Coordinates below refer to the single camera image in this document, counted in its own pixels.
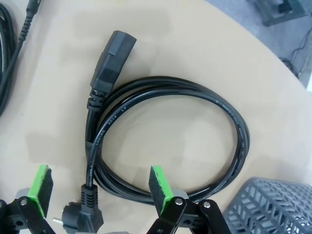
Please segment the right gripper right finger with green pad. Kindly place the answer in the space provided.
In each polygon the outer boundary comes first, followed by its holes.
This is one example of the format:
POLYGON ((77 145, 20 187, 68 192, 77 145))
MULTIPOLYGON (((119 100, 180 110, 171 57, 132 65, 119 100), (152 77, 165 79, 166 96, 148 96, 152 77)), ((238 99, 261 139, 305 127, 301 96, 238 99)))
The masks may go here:
POLYGON ((160 166, 151 167, 149 188, 158 213, 149 234, 175 234, 178 228, 187 228, 193 234, 231 232, 215 201, 192 202, 185 191, 170 187, 160 166))

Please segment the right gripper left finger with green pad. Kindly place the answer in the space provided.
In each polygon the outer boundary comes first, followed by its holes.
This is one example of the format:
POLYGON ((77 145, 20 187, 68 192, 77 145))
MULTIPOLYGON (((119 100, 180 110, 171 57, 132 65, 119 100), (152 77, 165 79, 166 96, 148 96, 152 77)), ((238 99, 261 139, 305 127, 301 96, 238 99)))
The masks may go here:
POLYGON ((32 234, 53 234, 54 230, 46 221, 52 189, 52 170, 42 164, 26 195, 11 203, 0 201, 0 232, 18 234, 28 229, 32 234))

